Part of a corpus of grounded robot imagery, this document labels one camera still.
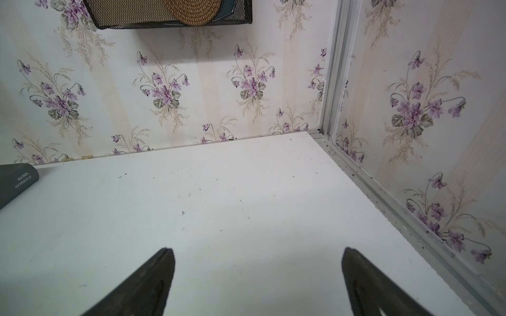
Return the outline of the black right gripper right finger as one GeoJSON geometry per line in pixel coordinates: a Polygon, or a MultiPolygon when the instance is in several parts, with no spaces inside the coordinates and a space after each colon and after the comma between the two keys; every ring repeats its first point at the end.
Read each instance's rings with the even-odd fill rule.
{"type": "Polygon", "coordinates": [[[430,315],[358,250],[347,247],[341,267],[354,315],[430,315]]]}

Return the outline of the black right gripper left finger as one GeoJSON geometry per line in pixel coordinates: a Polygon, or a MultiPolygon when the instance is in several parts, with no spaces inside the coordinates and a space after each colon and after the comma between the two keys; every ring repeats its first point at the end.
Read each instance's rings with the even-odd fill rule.
{"type": "Polygon", "coordinates": [[[162,248],[85,315],[162,316],[174,273],[174,252],[162,248]]]}

